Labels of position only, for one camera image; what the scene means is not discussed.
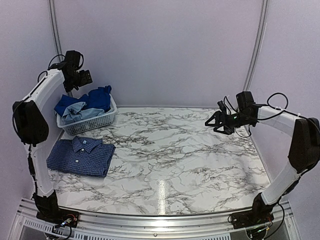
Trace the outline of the light blue garment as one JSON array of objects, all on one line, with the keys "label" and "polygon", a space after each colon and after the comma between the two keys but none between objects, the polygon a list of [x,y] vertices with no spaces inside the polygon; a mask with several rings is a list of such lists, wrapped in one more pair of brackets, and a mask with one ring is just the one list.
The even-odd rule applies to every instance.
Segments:
[{"label": "light blue garment", "polygon": [[61,123],[63,125],[73,124],[79,121],[101,116],[105,111],[101,108],[85,109],[87,104],[84,101],[73,103],[66,107],[62,116]]}]

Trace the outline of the blue checked shirt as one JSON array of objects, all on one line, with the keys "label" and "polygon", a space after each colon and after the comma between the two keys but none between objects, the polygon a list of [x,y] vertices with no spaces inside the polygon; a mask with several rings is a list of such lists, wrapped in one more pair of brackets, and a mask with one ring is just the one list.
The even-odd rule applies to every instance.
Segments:
[{"label": "blue checked shirt", "polygon": [[102,139],[75,136],[58,140],[47,160],[47,167],[54,171],[89,177],[106,177],[115,145]]}]

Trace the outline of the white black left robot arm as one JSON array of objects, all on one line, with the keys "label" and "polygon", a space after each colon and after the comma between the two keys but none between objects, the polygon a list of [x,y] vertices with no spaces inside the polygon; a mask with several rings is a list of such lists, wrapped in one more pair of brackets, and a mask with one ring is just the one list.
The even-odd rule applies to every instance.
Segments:
[{"label": "white black left robot arm", "polygon": [[37,208],[36,217],[46,222],[75,227],[80,214],[74,210],[60,208],[58,197],[50,181],[47,168],[45,142],[49,136],[49,125],[42,110],[59,87],[66,93],[92,83],[89,70],[83,70],[84,56],[76,50],[68,50],[63,60],[50,62],[47,70],[37,78],[35,87],[12,106],[12,125],[16,135],[24,144],[29,173],[34,183],[32,195]]}]

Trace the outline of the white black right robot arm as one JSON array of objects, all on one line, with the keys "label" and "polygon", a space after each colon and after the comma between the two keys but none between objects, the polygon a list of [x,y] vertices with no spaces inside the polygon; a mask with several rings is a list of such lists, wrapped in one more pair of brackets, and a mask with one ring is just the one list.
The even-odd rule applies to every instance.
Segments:
[{"label": "white black right robot arm", "polygon": [[230,223],[235,229],[247,228],[273,220],[273,208],[282,197],[289,194],[301,177],[320,161],[320,122],[315,117],[305,117],[288,111],[285,107],[274,107],[269,103],[258,104],[250,91],[236,95],[237,109],[228,111],[227,99],[219,101],[219,110],[205,121],[216,133],[232,135],[236,129],[263,124],[291,138],[287,163],[272,183],[253,200],[250,210],[232,213]]}]

